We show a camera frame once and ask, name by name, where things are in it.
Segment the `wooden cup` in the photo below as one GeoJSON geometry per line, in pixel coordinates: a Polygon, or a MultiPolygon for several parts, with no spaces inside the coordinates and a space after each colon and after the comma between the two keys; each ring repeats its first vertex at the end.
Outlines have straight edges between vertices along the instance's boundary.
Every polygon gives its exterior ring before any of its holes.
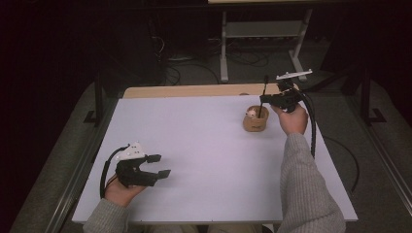
{"type": "Polygon", "coordinates": [[[269,111],[265,107],[262,106],[261,114],[260,114],[260,117],[258,118],[260,106],[259,105],[251,106],[249,107],[248,111],[252,109],[255,109],[255,111],[257,112],[257,117],[253,118],[253,117],[249,117],[248,115],[245,115],[245,117],[243,118],[243,127],[248,132],[263,131],[266,128],[266,122],[267,122],[267,119],[269,118],[269,111]]]}

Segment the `metal frame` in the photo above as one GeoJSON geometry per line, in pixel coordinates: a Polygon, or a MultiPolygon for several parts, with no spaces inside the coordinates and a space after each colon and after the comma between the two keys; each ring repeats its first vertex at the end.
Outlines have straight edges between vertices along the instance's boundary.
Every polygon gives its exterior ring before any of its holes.
{"type": "MultiPolygon", "coordinates": [[[[303,72],[303,68],[302,65],[300,64],[299,61],[299,53],[300,53],[300,49],[302,47],[303,44],[303,40],[305,38],[306,35],[306,30],[308,28],[309,25],[309,20],[310,17],[312,15],[312,9],[308,9],[306,11],[305,17],[304,19],[300,22],[300,27],[297,30],[297,32],[293,33],[293,32],[284,32],[282,31],[282,24],[286,25],[285,29],[289,29],[288,25],[292,25],[295,24],[296,21],[277,21],[277,22],[272,22],[272,23],[276,23],[273,24],[272,27],[277,26],[278,28],[276,28],[277,32],[268,32],[265,35],[262,34],[250,34],[248,35],[249,37],[296,37],[297,38],[297,43],[296,46],[294,47],[294,50],[290,50],[289,54],[291,57],[291,61],[293,64],[293,67],[295,69],[296,72],[303,72]]],[[[227,83],[229,78],[228,78],[228,72],[227,72],[227,60],[226,60],[226,38],[241,38],[241,37],[245,37],[247,33],[240,33],[240,32],[236,32],[234,34],[228,33],[227,30],[228,27],[228,22],[226,20],[226,12],[223,12],[223,19],[222,19],[222,51],[221,51],[221,82],[222,83],[227,83]]],[[[301,82],[306,82],[307,78],[306,76],[299,76],[299,80],[301,82]]]]}

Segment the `tabletop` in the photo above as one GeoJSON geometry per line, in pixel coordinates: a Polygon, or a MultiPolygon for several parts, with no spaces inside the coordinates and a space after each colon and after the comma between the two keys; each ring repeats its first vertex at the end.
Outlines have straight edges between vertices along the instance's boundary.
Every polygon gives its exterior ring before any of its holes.
{"type": "MultiPolygon", "coordinates": [[[[274,114],[269,114],[262,132],[242,127],[245,111],[259,103],[262,90],[263,84],[128,89],[116,107],[72,219],[85,222],[98,204],[99,181],[109,155],[139,141],[146,154],[162,155],[158,163],[142,164],[141,169],[171,169],[171,173],[130,203],[129,221],[282,221],[279,185],[286,136],[274,114]]],[[[276,84],[266,89],[266,93],[276,91],[276,84]]],[[[318,134],[317,166],[345,219],[356,220],[319,129],[318,134]]],[[[310,132],[305,137],[310,141],[310,132]]],[[[115,167],[112,164],[108,177],[115,167]]]]}

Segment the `wire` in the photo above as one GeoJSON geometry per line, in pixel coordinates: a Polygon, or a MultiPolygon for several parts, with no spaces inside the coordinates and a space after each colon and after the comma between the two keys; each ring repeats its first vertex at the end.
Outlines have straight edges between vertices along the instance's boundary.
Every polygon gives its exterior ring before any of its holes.
{"type": "Polygon", "coordinates": [[[334,140],[334,139],[332,139],[332,138],[329,138],[328,136],[325,136],[325,135],[323,135],[323,136],[324,136],[325,139],[331,140],[331,141],[334,142],[335,144],[341,146],[343,149],[345,149],[345,150],[354,158],[355,165],[357,166],[357,176],[356,176],[355,181],[354,181],[354,184],[352,185],[352,188],[351,188],[351,195],[353,195],[353,193],[354,193],[354,191],[355,191],[355,188],[356,188],[357,185],[358,185],[358,181],[359,181],[360,175],[361,175],[361,168],[360,168],[360,165],[359,165],[359,162],[358,162],[357,158],[356,158],[355,155],[351,152],[351,150],[349,150],[347,147],[345,147],[345,145],[343,145],[342,143],[340,143],[340,142],[338,142],[337,140],[334,140]]]}
{"type": "Polygon", "coordinates": [[[182,83],[181,83],[181,73],[179,72],[179,70],[177,70],[177,69],[175,69],[175,68],[173,68],[173,67],[171,67],[171,66],[168,66],[168,67],[166,67],[166,68],[175,71],[175,72],[177,73],[177,76],[171,75],[171,74],[169,73],[169,71],[165,70],[165,71],[166,71],[166,76],[165,76],[164,85],[167,85],[167,81],[169,81],[172,85],[182,84],[182,83]],[[167,76],[176,79],[176,81],[170,80],[169,78],[167,78],[167,76]]]}
{"type": "Polygon", "coordinates": [[[104,198],[104,193],[106,190],[106,177],[107,177],[107,172],[109,171],[110,167],[110,161],[112,161],[112,158],[117,154],[119,151],[126,150],[130,145],[127,145],[127,147],[119,148],[115,150],[109,157],[109,159],[104,163],[103,171],[102,171],[102,177],[100,179],[100,198],[104,198]]]}
{"type": "Polygon", "coordinates": [[[212,73],[212,75],[215,77],[216,82],[218,84],[220,84],[218,76],[215,74],[215,72],[212,69],[210,69],[207,66],[200,65],[200,64],[176,64],[176,65],[173,65],[173,66],[198,66],[198,67],[201,67],[203,69],[206,69],[206,70],[210,71],[210,73],[212,73]]]}
{"type": "Polygon", "coordinates": [[[294,86],[291,86],[287,83],[285,83],[285,85],[288,88],[291,88],[292,90],[294,90],[302,99],[303,103],[306,106],[306,109],[308,111],[309,114],[309,118],[310,118],[310,122],[311,122],[311,126],[312,126],[312,142],[311,142],[311,153],[312,156],[315,158],[315,150],[316,150],[316,121],[315,121],[315,112],[313,111],[311,105],[309,104],[309,101],[307,100],[306,96],[304,94],[302,94],[300,92],[300,90],[296,89],[294,86]]]}

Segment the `gray sweater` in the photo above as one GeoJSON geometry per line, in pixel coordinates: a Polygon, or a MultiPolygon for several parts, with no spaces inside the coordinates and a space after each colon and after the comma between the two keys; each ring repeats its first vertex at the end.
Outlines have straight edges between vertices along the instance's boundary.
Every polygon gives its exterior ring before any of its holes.
{"type": "MultiPolygon", "coordinates": [[[[345,232],[342,212],[327,191],[309,146],[301,134],[291,134],[285,144],[281,171],[284,232],[345,232]]],[[[84,226],[86,233],[125,229],[127,209],[102,199],[84,226]]]]}

